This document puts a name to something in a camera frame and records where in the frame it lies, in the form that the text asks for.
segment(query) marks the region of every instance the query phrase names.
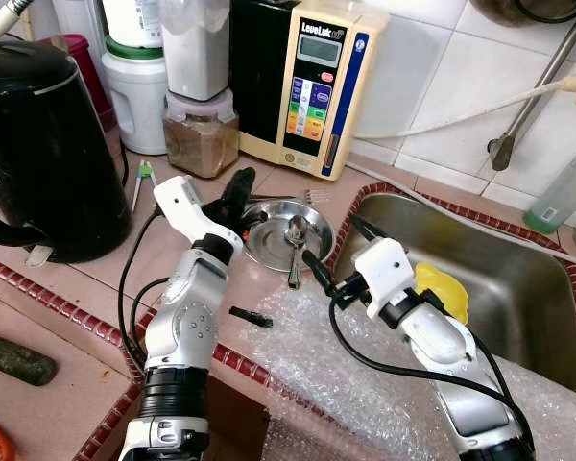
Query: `black kettle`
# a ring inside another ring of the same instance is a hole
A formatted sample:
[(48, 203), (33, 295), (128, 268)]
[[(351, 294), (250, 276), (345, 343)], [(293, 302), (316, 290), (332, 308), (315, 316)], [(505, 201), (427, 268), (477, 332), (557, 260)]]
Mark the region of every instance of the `black kettle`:
[(75, 61), (47, 44), (0, 42), (0, 245), (81, 262), (117, 247), (131, 216)]

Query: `black cable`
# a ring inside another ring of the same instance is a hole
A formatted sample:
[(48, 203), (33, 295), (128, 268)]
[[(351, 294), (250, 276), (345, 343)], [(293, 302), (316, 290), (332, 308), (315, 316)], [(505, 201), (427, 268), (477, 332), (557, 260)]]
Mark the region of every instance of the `black cable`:
[(570, 21), (576, 17), (576, 11), (571, 12), (567, 16), (562, 16), (562, 17), (539, 16), (539, 15), (531, 12), (530, 10), (528, 10), (527, 7), (525, 7), (525, 5), (522, 3), (522, 0), (515, 0), (515, 6), (520, 12), (522, 12), (529, 19), (532, 19), (532, 20), (537, 21), (537, 22), (543, 22), (544, 24), (561, 24), (562, 22)]
[(16, 38), (16, 39), (19, 40), (19, 41), (26, 41), (26, 40), (24, 40), (21, 36), (16, 36), (15, 34), (11, 34), (10, 32), (5, 32), (4, 35), (5, 35), (5, 36), (11, 36), (11, 37), (13, 37), (13, 38)]
[(160, 285), (162, 283), (167, 282), (168, 279), (169, 279), (168, 277), (163, 277), (162, 279), (154, 280), (148, 283), (143, 288), (141, 288), (141, 291), (138, 292), (136, 298), (134, 298), (134, 301), (132, 302), (132, 310), (131, 310), (132, 343), (134, 344), (134, 348), (141, 354), (141, 357), (143, 357), (144, 359), (146, 358), (147, 354), (145, 353), (145, 351), (143, 351), (141, 343), (136, 339), (136, 309), (138, 308), (138, 305), (141, 302), (141, 298), (145, 296), (145, 293), (154, 288), (156, 285)]
[(499, 365), (497, 365), (497, 361), (492, 356), (491, 351), (489, 351), (487, 345), (484, 344), (478, 336), (473, 334), (473, 331), (470, 331), (470, 333), (471, 336), (473, 336), (473, 339), (476, 342), (476, 346), (478, 347), (478, 349), (482, 351), (485, 357), (487, 357), (487, 361), (489, 362), (489, 365), (491, 365), (492, 372), (495, 373), (495, 378), (497, 379), (497, 383), (501, 388), (501, 393), (511, 401), (514, 401), (514, 399), (512, 398), (512, 394), (510, 394), (510, 389), (508, 389), (508, 384), (506, 384), (506, 380), (501, 374), (501, 370), (499, 370)]
[(128, 256), (128, 260), (124, 265), (124, 270), (122, 271), (122, 276), (119, 280), (119, 287), (117, 289), (117, 321), (119, 323), (119, 332), (122, 335), (122, 341), (124, 343), (124, 348), (126, 349), (128, 357), (132, 360), (132, 363), (134, 363), (134, 366), (139, 372), (141, 372), (141, 374), (143, 374), (144, 363), (136, 356), (136, 353), (132, 349), (131, 339), (126, 332), (126, 323), (124, 322), (124, 286), (126, 284), (126, 275), (131, 268), (132, 260), (134, 259), (134, 255), (136, 254), (136, 250), (138, 249), (141, 240), (143, 239), (145, 231), (148, 227), (150, 227), (150, 224), (152, 224), (152, 222), (161, 214), (162, 211), (160, 211), (160, 208), (156, 207), (143, 224), (143, 227), (136, 237), (136, 241), (134, 242), (134, 247), (132, 247), (131, 254)]
[(518, 406), (514, 403), (512, 399), (500, 394), (493, 389), (483, 386), (477, 382), (469, 381), (468, 379), (463, 379), (461, 377), (451, 376), (451, 375), (444, 375), (442, 373), (436, 372), (429, 372), (425, 370), (416, 370), (412, 368), (403, 368), (403, 367), (396, 367), (394, 365), (389, 365), (386, 363), (376, 362), (371, 360), (370, 358), (363, 355), (361, 352), (357, 351), (346, 339), (343, 333), (339, 330), (339, 326), (337, 325), (337, 319), (335, 318), (335, 305), (336, 301), (334, 298), (331, 299), (330, 305), (328, 306), (328, 317), (330, 320), (330, 325), (337, 337), (339, 343), (343, 346), (343, 348), (349, 352), (356, 360), (361, 362), (364, 365), (367, 365), (378, 372), (388, 373), (391, 375), (399, 375), (399, 376), (408, 376), (408, 377), (416, 377), (418, 379), (432, 379), (436, 381), (443, 381), (448, 382), (450, 384), (455, 384), (457, 386), (467, 387), (476, 392), (480, 392), (486, 396), (491, 397), (492, 399), (498, 400), (504, 405), (506, 405), (512, 412), (515, 414), (515, 417), (518, 421), (518, 424), (522, 427), (523, 432), (525, 433), (525, 437), (527, 439), (527, 443), (529, 444), (531, 449), (535, 449), (534, 445), (534, 438), (531, 432), (531, 428), (529, 427), (529, 423), (527, 422), (527, 418), (525, 417), (524, 413), (518, 408)]
[(122, 187), (126, 187), (126, 182), (128, 182), (128, 158), (126, 157), (126, 146), (122, 138), (119, 138), (119, 154), (122, 156), (122, 162), (124, 163), (124, 173), (122, 174)]

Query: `fork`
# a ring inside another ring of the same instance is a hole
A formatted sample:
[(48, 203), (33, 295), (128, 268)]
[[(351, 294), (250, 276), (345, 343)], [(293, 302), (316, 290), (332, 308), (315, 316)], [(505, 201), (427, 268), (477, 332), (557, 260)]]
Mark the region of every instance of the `fork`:
[(330, 202), (330, 192), (328, 189), (305, 189), (302, 195), (259, 195), (259, 194), (252, 194), (250, 199), (248, 200), (249, 203), (255, 204), (257, 202), (266, 202), (268, 200), (278, 200), (278, 199), (285, 199), (285, 200), (303, 200), (308, 205), (313, 205), (315, 203), (320, 202)]

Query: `faucet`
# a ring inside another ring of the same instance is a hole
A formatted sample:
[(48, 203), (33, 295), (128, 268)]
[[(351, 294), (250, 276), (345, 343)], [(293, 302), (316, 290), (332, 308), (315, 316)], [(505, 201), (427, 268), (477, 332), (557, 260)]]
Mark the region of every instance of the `faucet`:
[[(536, 83), (536, 87), (549, 84), (553, 81), (575, 44), (576, 22), (567, 32), (564, 40), (544, 69), (540, 79)], [(489, 151), (489, 155), (491, 156), (493, 170), (503, 171), (508, 168), (516, 141), (524, 136), (525, 132), (529, 129), (545, 105), (545, 103), (541, 104), (538, 110), (534, 111), (540, 98), (541, 96), (535, 96), (525, 101), (504, 134), (497, 139), (491, 139), (489, 141), (487, 151)]]

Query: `stainless steel sink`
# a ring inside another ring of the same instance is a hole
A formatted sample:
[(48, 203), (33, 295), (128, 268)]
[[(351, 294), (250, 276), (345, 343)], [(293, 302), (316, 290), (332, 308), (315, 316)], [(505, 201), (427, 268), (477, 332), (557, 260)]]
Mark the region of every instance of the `stainless steel sink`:
[[(412, 263), (432, 263), (466, 287), (468, 327), (493, 353), (576, 390), (576, 304), (557, 259), (395, 194), (366, 197), (356, 214), (401, 242)], [(351, 228), (338, 278), (352, 273), (350, 257), (365, 243)]]

